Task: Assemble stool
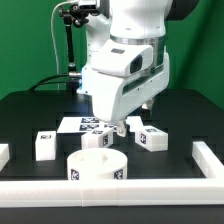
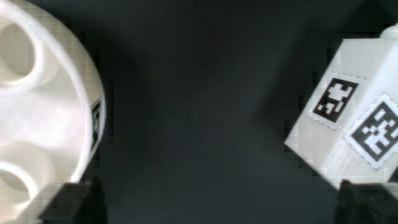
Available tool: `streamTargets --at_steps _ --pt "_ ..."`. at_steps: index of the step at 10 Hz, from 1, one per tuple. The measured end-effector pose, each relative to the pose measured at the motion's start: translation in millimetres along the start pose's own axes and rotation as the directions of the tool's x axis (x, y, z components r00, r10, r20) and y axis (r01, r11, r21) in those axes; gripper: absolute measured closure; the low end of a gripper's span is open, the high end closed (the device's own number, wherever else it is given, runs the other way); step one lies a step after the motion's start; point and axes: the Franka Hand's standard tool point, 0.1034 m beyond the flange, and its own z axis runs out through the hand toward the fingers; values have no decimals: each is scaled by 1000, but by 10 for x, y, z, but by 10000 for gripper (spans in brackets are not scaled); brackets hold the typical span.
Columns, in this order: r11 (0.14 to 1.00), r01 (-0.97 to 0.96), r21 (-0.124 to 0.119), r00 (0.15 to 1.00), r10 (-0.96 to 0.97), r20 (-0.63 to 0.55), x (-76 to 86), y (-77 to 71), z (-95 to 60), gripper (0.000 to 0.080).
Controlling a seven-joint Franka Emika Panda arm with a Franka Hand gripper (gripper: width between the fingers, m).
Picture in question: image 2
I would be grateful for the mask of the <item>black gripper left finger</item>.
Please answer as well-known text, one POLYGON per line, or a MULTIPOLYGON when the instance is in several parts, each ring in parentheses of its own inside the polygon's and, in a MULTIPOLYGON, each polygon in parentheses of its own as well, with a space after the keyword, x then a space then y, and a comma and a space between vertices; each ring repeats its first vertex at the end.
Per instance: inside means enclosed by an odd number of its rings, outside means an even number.
POLYGON ((42 224, 108 224, 104 192, 97 178, 67 183, 38 213, 42 224))

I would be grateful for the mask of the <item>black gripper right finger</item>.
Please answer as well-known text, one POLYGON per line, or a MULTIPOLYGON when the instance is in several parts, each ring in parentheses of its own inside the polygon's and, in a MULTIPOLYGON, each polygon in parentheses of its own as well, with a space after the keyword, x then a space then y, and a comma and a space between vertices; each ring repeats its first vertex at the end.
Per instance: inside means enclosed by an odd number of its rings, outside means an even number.
POLYGON ((333 224, 398 224, 398 183, 340 182, 333 224))

